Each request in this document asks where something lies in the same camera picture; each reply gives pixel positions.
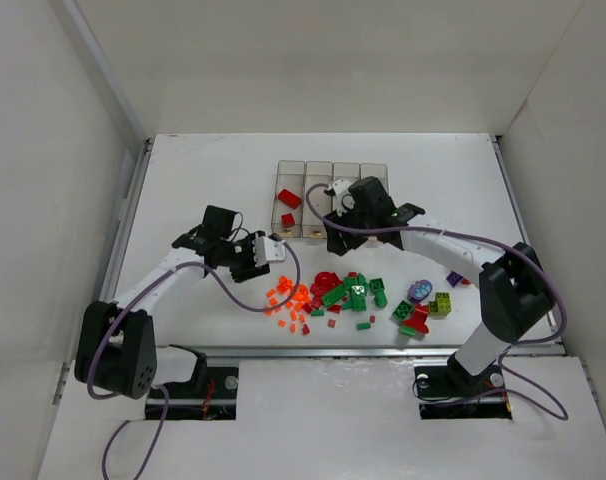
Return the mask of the red round lego piece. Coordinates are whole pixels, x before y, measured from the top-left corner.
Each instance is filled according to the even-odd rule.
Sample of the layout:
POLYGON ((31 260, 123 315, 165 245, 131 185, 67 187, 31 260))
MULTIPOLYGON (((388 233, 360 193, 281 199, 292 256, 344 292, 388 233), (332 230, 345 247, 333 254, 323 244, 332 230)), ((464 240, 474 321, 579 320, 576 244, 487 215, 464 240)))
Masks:
POLYGON ((342 279, 335 272, 322 271, 315 276, 310 292, 313 296, 322 297, 341 283, 342 279))

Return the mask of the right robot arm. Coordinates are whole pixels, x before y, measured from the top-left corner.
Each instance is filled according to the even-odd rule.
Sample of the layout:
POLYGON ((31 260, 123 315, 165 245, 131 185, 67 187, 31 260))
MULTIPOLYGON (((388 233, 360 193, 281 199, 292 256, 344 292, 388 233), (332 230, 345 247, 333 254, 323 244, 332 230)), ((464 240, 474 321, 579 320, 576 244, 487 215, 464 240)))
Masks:
POLYGON ((337 202, 335 210, 317 216, 325 227, 329 252, 343 256, 374 237, 428 258, 478 289, 480 324, 429 378, 451 399, 488 394, 489 376, 503 370, 498 360, 557 305, 535 251, 523 242, 509 246, 454 232, 417 205, 395 205, 376 177, 339 179, 322 190, 337 202))

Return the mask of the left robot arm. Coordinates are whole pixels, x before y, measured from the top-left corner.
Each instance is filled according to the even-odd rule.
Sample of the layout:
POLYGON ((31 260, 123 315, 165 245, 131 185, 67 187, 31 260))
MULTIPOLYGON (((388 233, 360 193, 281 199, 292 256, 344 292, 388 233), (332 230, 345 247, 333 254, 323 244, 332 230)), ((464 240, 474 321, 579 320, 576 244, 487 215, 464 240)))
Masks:
POLYGON ((219 267, 242 283, 268 274, 272 263, 285 258, 282 243, 261 230, 236 238, 236 215, 207 206, 201 223, 176 238, 163 260, 134 287, 86 308, 74 376, 92 398, 139 399, 152 387, 191 379, 197 354, 157 345, 155 321, 219 267))

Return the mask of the clear container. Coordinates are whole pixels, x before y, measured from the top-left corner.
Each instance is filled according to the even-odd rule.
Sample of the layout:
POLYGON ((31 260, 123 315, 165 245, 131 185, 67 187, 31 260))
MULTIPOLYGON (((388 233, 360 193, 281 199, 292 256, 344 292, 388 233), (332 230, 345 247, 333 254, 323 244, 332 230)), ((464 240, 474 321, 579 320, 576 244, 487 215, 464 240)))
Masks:
POLYGON ((388 169, 385 164, 362 163, 360 165, 360 178, 375 177, 382 183, 388 179, 388 169))
POLYGON ((284 238, 302 236, 305 163, 280 160, 276 169, 272 231, 284 238))
POLYGON ((361 178, 360 165, 358 163, 335 162, 332 170, 332 189, 339 193, 349 188, 361 178))
MULTIPOLYGON (((302 237, 308 239, 324 239, 326 231, 323 222, 317 218, 306 200, 308 190, 316 185, 328 185, 332 181, 333 164, 328 161, 309 161, 305 164, 303 187, 302 237)), ((325 187, 314 189, 310 201, 314 209, 324 216, 332 210, 332 199, 324 193, 325 187)))

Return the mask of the orange round lego piece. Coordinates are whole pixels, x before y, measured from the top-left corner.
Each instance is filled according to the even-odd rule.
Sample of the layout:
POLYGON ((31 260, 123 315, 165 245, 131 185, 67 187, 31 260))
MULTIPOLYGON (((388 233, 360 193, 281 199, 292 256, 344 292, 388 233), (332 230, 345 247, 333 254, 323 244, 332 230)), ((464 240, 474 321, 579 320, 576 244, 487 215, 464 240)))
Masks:
POLYGON ((304 284, 291 285, 288 294, 292 301, 306 303, 311 300, 309 289, 304 284))

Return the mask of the red long lego brick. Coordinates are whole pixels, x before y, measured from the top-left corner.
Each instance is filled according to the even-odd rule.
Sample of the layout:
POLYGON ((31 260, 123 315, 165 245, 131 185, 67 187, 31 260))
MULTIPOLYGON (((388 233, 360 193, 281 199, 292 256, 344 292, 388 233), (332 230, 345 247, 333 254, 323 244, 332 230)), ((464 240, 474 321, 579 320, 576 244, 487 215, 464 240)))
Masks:
POLYGON ((291 209, 297 209, 302 204, 302 199, 288 189, 282 189, 277 194, 277 199, 291 209))

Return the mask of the green long lego plate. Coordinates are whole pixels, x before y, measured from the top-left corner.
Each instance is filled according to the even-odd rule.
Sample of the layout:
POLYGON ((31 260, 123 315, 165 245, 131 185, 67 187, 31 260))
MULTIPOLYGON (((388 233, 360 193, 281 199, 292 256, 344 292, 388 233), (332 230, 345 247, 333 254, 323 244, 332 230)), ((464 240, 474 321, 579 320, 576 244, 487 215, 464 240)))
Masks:
POLYGON ((349 298, 342 305, 344 310, 364 312, 367 310, 367 289, 364 285, 349 288, 349 298))

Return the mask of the purple flower lego piece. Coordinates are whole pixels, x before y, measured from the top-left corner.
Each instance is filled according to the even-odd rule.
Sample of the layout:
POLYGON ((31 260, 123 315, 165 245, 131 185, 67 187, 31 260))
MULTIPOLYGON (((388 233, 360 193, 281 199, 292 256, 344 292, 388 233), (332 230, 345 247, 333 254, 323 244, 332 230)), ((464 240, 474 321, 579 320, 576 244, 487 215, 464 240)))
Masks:
POLYGON ((414 282, 407 291, 410 303, 418 304, 428 298, 433 291, 433 285, 429 280, 421 279, 414 282))

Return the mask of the green square lego brick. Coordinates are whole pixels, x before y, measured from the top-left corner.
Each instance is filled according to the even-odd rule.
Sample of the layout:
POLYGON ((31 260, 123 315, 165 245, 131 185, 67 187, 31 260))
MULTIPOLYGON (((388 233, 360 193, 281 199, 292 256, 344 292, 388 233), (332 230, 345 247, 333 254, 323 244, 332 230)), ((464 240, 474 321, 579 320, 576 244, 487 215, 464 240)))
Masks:
POLYGON ((392 316, 399 322, 409 319, 414 313, 415 306, 406 301, 401 301, 393 310, 392 316))

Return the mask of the purple lego brick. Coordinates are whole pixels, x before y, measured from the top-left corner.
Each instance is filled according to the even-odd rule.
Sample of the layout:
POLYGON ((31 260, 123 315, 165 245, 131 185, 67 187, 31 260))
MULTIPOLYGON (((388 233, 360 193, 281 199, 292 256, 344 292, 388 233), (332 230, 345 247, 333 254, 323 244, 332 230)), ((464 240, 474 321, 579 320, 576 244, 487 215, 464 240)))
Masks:
POLYGON ((451 287, 456 287, 464 280, 464 277, 458 274, 457 272, 451 271, 447 277, 446 281, 449 283, 451 287))

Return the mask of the lime green lego brick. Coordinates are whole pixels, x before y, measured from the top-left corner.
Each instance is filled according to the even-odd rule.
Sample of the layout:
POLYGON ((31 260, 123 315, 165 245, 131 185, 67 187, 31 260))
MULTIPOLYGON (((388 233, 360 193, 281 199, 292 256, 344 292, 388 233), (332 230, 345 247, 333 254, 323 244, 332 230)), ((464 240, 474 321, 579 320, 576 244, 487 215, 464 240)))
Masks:
POLYGON ((447 317, 452 312, 451 297, 448 292, 436 292, 435 298, 428 302, 429 315, 447 317))

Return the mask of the red flower lego piece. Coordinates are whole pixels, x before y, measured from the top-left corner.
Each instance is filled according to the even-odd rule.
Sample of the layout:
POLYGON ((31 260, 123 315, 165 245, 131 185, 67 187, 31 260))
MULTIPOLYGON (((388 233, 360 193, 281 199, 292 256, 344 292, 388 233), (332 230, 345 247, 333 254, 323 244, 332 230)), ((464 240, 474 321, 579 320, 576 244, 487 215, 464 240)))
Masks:
POLYGON ((429 316, 429 307, 426 305, 416 305, 413 313, 402 322, 402 325, 414 329, 420 334, 428 334, 429 327, 426 325, 429 316))

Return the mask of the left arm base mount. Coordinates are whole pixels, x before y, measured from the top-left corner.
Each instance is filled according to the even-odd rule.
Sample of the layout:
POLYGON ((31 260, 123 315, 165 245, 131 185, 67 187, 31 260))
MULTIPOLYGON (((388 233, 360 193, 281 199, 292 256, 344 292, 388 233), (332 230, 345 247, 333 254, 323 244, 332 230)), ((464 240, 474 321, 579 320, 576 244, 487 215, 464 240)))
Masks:
POLYGON ((237 414, 238 365, 214 365, 203 381, 170 383, 169 421, 232 421, 237 414))

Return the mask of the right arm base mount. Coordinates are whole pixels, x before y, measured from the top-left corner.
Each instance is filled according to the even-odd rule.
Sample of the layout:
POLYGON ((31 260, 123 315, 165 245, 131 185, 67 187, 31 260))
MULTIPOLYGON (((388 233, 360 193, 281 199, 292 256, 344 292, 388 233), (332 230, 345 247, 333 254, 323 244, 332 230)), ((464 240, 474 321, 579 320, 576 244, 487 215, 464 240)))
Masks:
POLYGON ((456 379, 446 365, 416 365, 412 393, 422 420, 511 420, 502 370, 491 365, 470 383, 456 379))

